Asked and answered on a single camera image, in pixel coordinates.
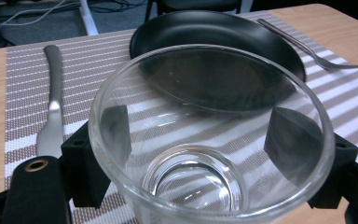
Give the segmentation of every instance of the knife handle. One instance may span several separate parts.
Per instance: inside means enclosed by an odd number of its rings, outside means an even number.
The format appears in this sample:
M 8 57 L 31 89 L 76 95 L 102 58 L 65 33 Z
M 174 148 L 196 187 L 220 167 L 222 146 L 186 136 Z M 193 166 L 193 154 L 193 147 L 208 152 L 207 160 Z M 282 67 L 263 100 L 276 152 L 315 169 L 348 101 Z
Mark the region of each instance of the knife handle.
M 62 55 L 60 49 L 55 45 L 45 46 L 43 51 L 48 58 L 48 70 L 50 76 L 50 91 L 48 100 L 57 102 L 62 106 Z

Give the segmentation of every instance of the fork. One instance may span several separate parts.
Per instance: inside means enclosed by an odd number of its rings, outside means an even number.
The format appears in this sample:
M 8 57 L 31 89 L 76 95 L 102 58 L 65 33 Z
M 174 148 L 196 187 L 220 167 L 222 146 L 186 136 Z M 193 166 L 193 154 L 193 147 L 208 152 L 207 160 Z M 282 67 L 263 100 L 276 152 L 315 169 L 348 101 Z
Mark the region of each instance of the fork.
M 284 31 L 280 30 L 278 27 L 272 25 L 271 23 L 263 20 L 258 19 L 258 23 L 260 23 L 262 26 L 266 27 L 270 31 L 280 35 L 284 39 L 290 41 L 291 43 L 295 44 L 302 50 L 304 50 L 306 53 L 309 54 L 310 57 L 312 57 L 319 66 L 324 68 L 325 70 L 339 70 L 339 69 L 352 69 L 352 68 L 358 68 L 358 64 L 336 64 L 336 63 L 330 63 L 324 58 L 319 57 L 312 49 L 310 49 L 307 45 L 303 44 L 299 40 L 295 39 L 291 35 L 285 33 Z

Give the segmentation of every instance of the fork handle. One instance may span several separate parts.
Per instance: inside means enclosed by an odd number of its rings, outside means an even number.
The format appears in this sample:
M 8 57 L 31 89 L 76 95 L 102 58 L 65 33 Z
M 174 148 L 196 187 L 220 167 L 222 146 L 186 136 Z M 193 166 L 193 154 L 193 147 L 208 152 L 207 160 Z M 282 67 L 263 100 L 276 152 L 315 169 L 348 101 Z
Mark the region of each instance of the fork handle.
M 267 21 L 265 21 L 263 19 L 258 19 L 257 21 L 258 21 L 258 23 L 260 23 L 261 25 L 263 25 L 267 29 L 271 30 L 272 32 L 280 35 L 284 39 L 286 39 L 286 40 L 290 41 L 291 43 L 295 44 L 296 46 L 298 46 L 299 48 L 301 48 L 302 50 L 307 52 L 311 57 L 315 58 L 317 56 L 315 54 L 315 52 L 313 52 L 313 50 L 310 49 L 307 45 L 303 44 L 299 40 L 297 40 L 294 37 L 290 36 L 289 34 L 285 33 L 284 31 L 282 31 L 278 27 L 272 25 L 271 23 L 269 23 L 269 22 L 267 22 Z
M 62 55 L 60 49 L 55 45 L 45 46 L 43 51 L 48 58 L 48 69 L 50 77 L 50 91 L 48 101 L 62 105 Z

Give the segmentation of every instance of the glass rim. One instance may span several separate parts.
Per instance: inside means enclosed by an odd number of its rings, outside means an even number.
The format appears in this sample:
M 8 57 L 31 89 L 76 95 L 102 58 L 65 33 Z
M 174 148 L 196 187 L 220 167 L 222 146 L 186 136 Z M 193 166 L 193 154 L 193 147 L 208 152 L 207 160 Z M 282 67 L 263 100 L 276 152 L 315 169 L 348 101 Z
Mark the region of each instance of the glass rim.
M 175 203 L 169 203 L 159 197 L 151 194 L 145 189 L 138 187 L 133 183 L 113 162 L 107 159 L 105 152 L 103 151 L 103 146 L 100 145 L 101 141 L 98 141 L 97 136 L 101 136 L 98 128 L 98 120 L 100 118 L 101 108 L 101 99 L 106 89 L 109 87 L 109 84 L 117 78 L 117 76 L 123 75 L 125 71 L 131 68 L 134 64 L 137 64 L 141 60 L 144 60 L 154 55 L 159 55 L 161 53 L 170 52 L 173 50 L 182 50 L 182 49 L 222 49 L 229 50 L 240 55 L 250 56 L 254 59 L 268 63 L 283 71 L 284 75 L 293 81 L 302 91 L 304 91 L 312 103 L 314 104 L 317 112 L 319 114 L 322 131 L 323 131 L 323 148 L 321 157 L 318 160 L 315 169 L 312 171 L 310 177 L 301 184 L 299 190 L 292 194 L 291 197 L 282 200 L 280 203 L 276 203 L 272 206 L 265 207 L 263 209 L 252 210 L 236 210 L 236 211 L 208 211 L 208 210 L 198 210 L 191 207 L 182 206 Z M 216 45 L 206 45 L 206 44 L 191 44 L 191 45 L 179 45 L 172 46 L 163 49 L 156 49 L 141 56 L 138 56 L 128 62 L 126 62 L 121 68 L 115 71 L 115 73 L 106 79 L 101 88 L 98 90 L 97 94 L 91 105 L 91 110 L 89 113 L 89 138 L 92 145 L 92 150 L 94 152 L 97 162 L 101 165 L 103 171 L 106 175 L 113 180 L 114 184 L 117 185 L 119 189 L 125 190 L 131 198 L 136 198 L 141 200 L 143 203 L 146 203 L 150 206 L 154 206 L 158 209 L 164 210 L 164 212 L 171 213 L 172 215 L 177 215 L 180 217 L 189 217 L 195 220 L 222 220 L 222 221 L 252 221 L 252 220 L 271 220 L 275 217 L 281 216 L 294 208 L 300 206 L 302 203 L 310 199 L 322 186 L 325 179 L 330 174 L 331 167 L 333 165 L 333 159 L 335 157 L 335 136 L 333 131 L 333 126 L 331 124 L 330 118 L 327 115 L 327 112 L 324 109 L 323 104 L 320 102 L 318 97 L 313 93 L 313 91 L 298 77 L 293 73 L 289 72 L 287 69 L 282 66 L 274 63 L 271 60 L 268 60 L 259 55 L 253 54 L 251 52 L 234 49 L 224 46 Z

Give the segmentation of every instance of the floor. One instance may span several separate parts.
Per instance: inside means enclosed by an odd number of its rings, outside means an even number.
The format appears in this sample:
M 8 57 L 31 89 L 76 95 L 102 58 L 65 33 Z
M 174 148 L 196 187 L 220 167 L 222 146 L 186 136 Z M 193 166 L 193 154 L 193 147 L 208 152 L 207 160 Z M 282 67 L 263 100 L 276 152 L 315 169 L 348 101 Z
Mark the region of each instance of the floor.
M 101 2 L 102 0 L 89 0 L 92 18 L 100 34 L 119 30 L 136 29 L 144 23 L 146 0 L 127 0 L 128 4 L 118 4 L 120 1 Z M 250 10 L 253 0 L 242 0 L 241 12 Z M 14 5 L 0 4 L 1 24 L 16 13 L 24 10 L 41 10 L 57 6 L 61 0 L 42 0 L 40 2 L 20 1 Z M 66 0 L 60 5 L 65 12 L 49 13 L 40 21 L 31 23 L 41 17 L 41 12 L 32 18 L 20 18 L 9 21 L 3 25 L 4 37 L 14 45 L 25 45 L 50 40 L 65 39 L 87 35 L 84 23 L 78 9 L 77 0 Z M 156 17 L 156 6 L 153 6 L 151 18 Z

